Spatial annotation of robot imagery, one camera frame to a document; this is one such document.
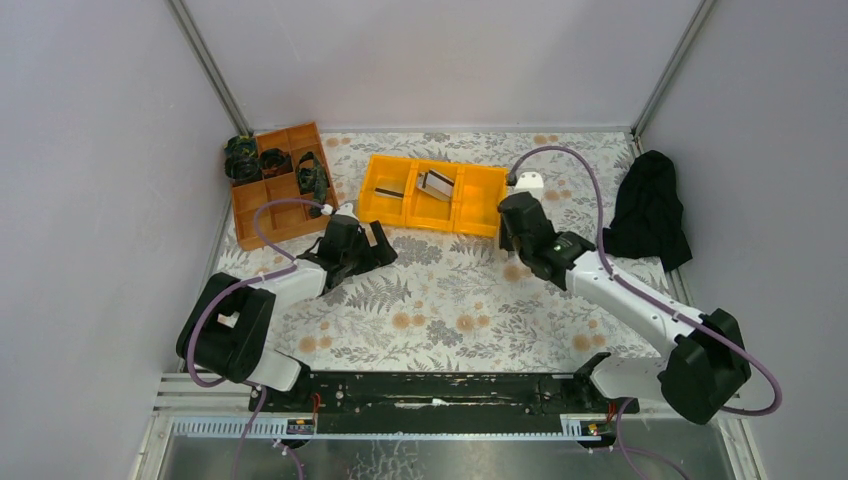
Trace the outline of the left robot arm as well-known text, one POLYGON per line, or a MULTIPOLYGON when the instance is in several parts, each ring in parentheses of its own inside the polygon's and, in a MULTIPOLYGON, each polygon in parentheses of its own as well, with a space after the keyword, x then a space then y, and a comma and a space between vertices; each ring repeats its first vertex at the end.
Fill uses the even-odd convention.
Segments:
POLYGON ((292 265, 245 280, 223 272, 211 276, 176 344, 195 384, 212 388, 228 381, 292 390, 309 367, 266 345, 272 314, 393 263, 397 253, 381 223, 369 227, 374 243, 356 217, 337 213, 317 249, 299 255, 292 265))

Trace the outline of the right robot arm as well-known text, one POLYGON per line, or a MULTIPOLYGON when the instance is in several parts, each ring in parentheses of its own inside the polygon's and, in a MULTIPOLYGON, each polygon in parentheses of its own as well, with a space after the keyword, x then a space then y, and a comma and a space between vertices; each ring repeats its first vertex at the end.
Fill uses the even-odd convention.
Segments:
POLYGON ((592 361, 584 372, 603 397, 662 401, 703 425, 750 379, 738 323, 726 311, 705 314, 626 272, 607 271, 593 244, 555 231, 527 192, 506 197, 497 211, 505 238, 536 277, 599 306, 656 350, 656 357, 592 361))

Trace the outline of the card in left bin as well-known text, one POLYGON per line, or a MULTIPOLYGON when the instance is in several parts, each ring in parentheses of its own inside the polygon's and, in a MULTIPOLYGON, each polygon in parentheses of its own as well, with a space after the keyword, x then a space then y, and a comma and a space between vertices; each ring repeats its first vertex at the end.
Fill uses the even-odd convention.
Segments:
POLYGON ((385 189, 385 188, 375 188, 374 194, 378 197, 382 198, 391 198, 391 199, 403 199, 404 192, 402 190, 394 190, 394 189, 385 189))

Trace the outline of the card in bin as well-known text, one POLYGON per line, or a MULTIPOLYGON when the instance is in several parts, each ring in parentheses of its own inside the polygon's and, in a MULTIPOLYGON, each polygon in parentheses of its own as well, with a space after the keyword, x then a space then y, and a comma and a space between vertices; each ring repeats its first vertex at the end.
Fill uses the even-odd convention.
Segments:
POLYGON ((385 188, 375 188, 374 194, 378 197, 382 198, 391 198, 391 199, 403 199, 404 192, 402 190, 394 190, 394 189, 385 189, 385 188))
POLYGON ((450 202, 453 197, 455 182, 446 175, 428 170, 418 174, 416 188, 425 194, 444 202, 450 202))

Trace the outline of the card in middle bin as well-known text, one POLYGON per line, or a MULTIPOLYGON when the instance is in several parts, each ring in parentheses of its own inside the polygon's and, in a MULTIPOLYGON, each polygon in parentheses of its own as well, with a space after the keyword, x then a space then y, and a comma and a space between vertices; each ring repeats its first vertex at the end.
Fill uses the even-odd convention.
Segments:
POLYGON ((416 188, 425 194, 444 202, 450 202, 453 197, 455 182, 446 175, 428 170, 418 174, 416 188))

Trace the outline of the orange compartment tray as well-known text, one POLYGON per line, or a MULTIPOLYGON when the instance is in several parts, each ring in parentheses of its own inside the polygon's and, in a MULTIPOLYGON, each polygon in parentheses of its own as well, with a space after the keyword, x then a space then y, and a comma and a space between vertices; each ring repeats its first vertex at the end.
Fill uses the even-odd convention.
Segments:
POLYGON ((312 151, 323 164, 329 180, 327 204, 338 207, 341 203, 336 193, 329 163, 326 158, 317 124, 314 122, 283 128, 276 131, 251 135, 256 139, 258 153, 270 148, 279 148, 291 155, 294 171, 289 174, 233 187, 231 185, 232 211, 235 236, 238 245, 245 251, 256 250, 265 245, 254 228, 254 214, 270 202, 272 205, 261 212, 259 225, 269 240, 278 243, 323 229, 328 219, 324 216, 311 218, 308 203, 313 195, 301 194, 295 168, 301 156, 312 151))

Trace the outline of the yellow three-compartment bin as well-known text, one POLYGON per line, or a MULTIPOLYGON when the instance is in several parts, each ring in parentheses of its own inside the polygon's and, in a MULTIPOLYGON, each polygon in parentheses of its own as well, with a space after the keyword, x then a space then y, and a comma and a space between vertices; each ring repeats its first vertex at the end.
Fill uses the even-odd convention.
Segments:
POLYGON ((373 155, 357 215, 394 227, 493 238, 506 177, 502 167, 373 155))

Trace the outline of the camo belt in tray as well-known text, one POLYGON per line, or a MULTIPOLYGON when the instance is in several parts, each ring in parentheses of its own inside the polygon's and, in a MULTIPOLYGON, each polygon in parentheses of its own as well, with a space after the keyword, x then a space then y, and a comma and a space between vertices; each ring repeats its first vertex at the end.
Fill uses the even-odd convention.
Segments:
POLYGON ((295 173, 301 194, 311 193, 318 204, 318 207, 309 208, 309 216, 319 218, 329 195, 329 180, 323 164, 312 151, 307 151, 298 161, 295 173))

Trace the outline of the rolled belt in tray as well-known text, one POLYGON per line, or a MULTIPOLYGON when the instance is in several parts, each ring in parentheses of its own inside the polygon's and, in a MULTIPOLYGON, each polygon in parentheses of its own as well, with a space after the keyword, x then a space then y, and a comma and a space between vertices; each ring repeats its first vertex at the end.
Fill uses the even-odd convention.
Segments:
POLYGON ((291 155, 279 148, 264 150, 259 155, 259 166, 265 179, 292 173, 291 155))

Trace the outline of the black cloth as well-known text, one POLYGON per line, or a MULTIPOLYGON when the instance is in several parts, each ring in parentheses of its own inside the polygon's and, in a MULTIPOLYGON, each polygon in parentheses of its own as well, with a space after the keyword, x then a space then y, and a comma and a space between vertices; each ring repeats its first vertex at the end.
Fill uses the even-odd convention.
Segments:
POLYGON ((628 259, 657 257, 666 272, 673 271, 693 259, 683 214, 674 163, 659 151, 647 151, 620 184, 614 217, 603 229, 604 249, 628 259))

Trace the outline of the rolled camo belt outside tray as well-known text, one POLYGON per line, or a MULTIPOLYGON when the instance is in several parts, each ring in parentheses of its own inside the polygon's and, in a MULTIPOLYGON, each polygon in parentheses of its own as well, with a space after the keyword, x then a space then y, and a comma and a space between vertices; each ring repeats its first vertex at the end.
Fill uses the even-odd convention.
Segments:
POLYGON ((224 155, 224 173, 233 187, 262 179, 258 146, 253 136, 230 138, 224 146, 224 155))

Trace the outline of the aluminium frame rails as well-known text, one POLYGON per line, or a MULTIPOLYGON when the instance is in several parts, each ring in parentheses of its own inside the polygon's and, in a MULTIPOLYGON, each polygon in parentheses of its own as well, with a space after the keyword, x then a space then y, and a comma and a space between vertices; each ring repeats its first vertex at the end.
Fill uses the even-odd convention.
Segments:
POLYGON ((564 418, 560 434, 327 434, 303 413, 250 410, 253 392, 266 399, 244 384, 202 388, 186 373, 164 374, 131 477, 177 468, 224 479, 766 477, 745 418, 723 412, 696 425, 650 399, 604 421, 564 418))

